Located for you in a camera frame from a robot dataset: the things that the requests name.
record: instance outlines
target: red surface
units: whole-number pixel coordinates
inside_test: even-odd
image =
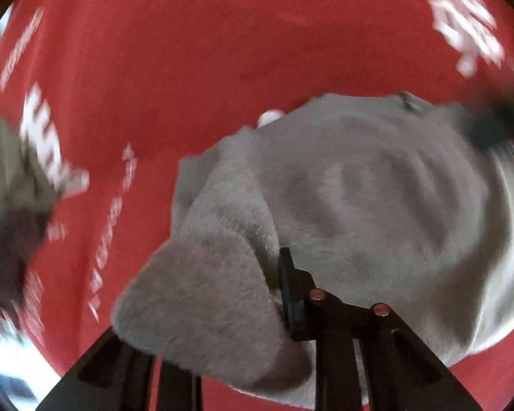
[[[514,57],[514,13],[483,0],[493,31]],[[461,54],[432,27],[428,0],[19,0],[0,43],[0,74],[15,42],[41,22],[0,93],[0,112],[18,127],[38,83],[61,155],[87,169],[89,191],[59,204],[64,240],[47,242],[31,264],[42,283],[38,347],[64,372],[109,325],[116,297],[168,237],[176,162],[198,153],[267,109],[290,111],[324,92],[377,96],[408,90],[432,102],[468,98],[499,70],[477,58],[465,79]],[[136,174],[122,197],[103,285],[90,283],[130,143]],[[99,321],[88,307],[99,296]],[[487,411],[514,393],[514,332],[454,368]],[[207,409],[273,409],[206,383]]]

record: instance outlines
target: copper screw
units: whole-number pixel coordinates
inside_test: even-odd
[[[308,292],[308,296],[311,300],[321,301],[327,296],[327,292],[322,289],[311,289],[310,292]]]
[[[386,317],[388,314],[390,314],[391,310],[392,309],[390,309],[390,306],[384,303],[377,303],[375,306],[373,306],[373,312],[379,317]]]

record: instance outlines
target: metal bolt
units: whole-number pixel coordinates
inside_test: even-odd
[[[308,296],[311,300],[321,301],[327,296],[327,292],[322,289],[311,289]]]
[[[377,303],[375,306],[373,306],[373,312],[379,317],[386,317],[388,314],[390,314],[391,310],[392,309],[390,309],[390,306],[384,303]]]

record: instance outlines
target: gray towel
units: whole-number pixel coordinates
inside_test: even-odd
[[[325,95],[182,160],[171,238],[120,298],[116,332],[312,408],[313,347],[279,313],[287,246],[346,303],[390,304],[447,365],[498,342],[514,328],[514,150],[476,152],[464,122],[408,95]]]

